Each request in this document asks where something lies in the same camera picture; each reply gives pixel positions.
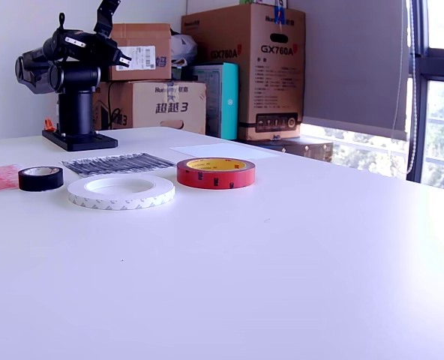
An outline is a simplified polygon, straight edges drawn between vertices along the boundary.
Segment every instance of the black metal base plate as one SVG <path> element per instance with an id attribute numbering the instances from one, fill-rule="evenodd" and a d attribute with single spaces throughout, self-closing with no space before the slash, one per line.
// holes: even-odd
<path id="1" fill-rule="evenodd" d="M 42 131 L 42 136 L 67 152 L 112 149 L 119 146 L 119 142 L 116 139 L 96 133 L 81 137 L 62 137 L 56 132 L 44 130 Z"/>

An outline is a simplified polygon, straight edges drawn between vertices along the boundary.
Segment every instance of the black tape roll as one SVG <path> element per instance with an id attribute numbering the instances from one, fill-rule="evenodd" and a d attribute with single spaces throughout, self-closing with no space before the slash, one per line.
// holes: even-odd
<path id="1" fill-rule="evenodd" d="M 64 184 L 64 171 L 60 167 L 31 167 L 19 171 L 19 188 L 40 192 L 60 188 Z"/>

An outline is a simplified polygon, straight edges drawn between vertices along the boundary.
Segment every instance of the window blind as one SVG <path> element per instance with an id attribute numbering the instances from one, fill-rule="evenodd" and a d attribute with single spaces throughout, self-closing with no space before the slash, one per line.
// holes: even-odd
<path id="1" fill-rule="evenodd" d="M 290 0 L 289 7 L 307 14 L 304 123 L 406 140 L 405 1 Z"/>

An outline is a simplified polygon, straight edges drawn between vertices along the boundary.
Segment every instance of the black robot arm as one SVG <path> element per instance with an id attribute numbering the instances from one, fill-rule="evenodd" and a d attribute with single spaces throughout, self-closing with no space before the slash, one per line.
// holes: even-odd
<path id="1" fill-rule="evenodd" d="M 41 48 L 22 54 L 16 61 L 19 83 L 35 94 L 58 93 L 57 130 L 44 130 L 42 134 L 69 152 L 117 146 L 117 140 L 94 131 L 92 96 L 101 81 L 101 68 L 128 68 L 131 64 L 131 58 L 109 38 L 119 3 L 102 1 L 95 34 L 65 29 L 65 15 L 61 13 L 60 26 L 52 37 Z"/>
<path id="2" fill-rule="evenodd" d="M 81 65 L 108 68 L 113 65 L 129 67 L 131 58 L 125 56 L 117 43 L 110 39 L 112 16 L 119 0 L 103 0 L 97 11 L 95 34 L 64 28 L 65 15 L 59 15 L 60 26 L 41 48 L 29 51 L 16 61 L 16 76 L 19 83 L 29 87 L 35 94 L 58 91 L 50 85 L 50 68 L 67 59 L 78 60 Z"/>

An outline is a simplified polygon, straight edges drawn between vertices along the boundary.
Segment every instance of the red tape roll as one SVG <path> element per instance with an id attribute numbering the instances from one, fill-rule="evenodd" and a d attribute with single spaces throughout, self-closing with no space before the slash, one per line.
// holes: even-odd
<path id="1" fill-rule="evenodd" d="M 221 157 L 184 160 L 177 164 L 177 181 L 199 189 L 245 188 L 255 182 L 255 164 Z"/>

